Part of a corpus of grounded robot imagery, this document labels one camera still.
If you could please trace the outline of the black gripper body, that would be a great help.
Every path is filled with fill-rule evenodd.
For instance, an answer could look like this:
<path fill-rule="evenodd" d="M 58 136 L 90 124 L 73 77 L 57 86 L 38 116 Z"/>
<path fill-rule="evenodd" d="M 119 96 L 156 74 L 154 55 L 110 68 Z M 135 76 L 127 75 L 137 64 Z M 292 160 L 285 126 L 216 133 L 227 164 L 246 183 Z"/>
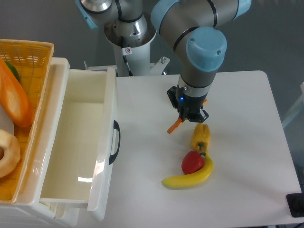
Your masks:
<path fill-rule="evenodd" d="M 207 95 L 192 97 L 186 94 L 185 88 L 176 86 L 167 91 L 168 98 L 172 106 L 177 109 L 182 122 L 190 121 L 203 123 L 209 118 L 209 114 L 204 110 L 204 101 Z"/>

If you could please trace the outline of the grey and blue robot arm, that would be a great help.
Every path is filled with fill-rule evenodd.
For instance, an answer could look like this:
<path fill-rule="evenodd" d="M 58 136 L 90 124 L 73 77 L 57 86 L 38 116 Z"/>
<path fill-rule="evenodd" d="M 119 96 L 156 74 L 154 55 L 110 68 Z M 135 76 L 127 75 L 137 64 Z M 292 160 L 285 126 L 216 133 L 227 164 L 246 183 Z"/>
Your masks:
<path fill-rule="evenodd" d="M 251 1 L 160 0 L 151 13 L 144 12 L 141 0 L 78 0 L 76 5 L 90 28 L 103 28 L 119 76 L 152 73 L 150 44 L 156 35 L 171 47 L 182 63 L 178 84 L 167 92 L 179 113 L 168 129 L 172 133 L 186 120 L 208 118 L 206 96 L 227 50 L 217 27 L 245 14 Z"/>

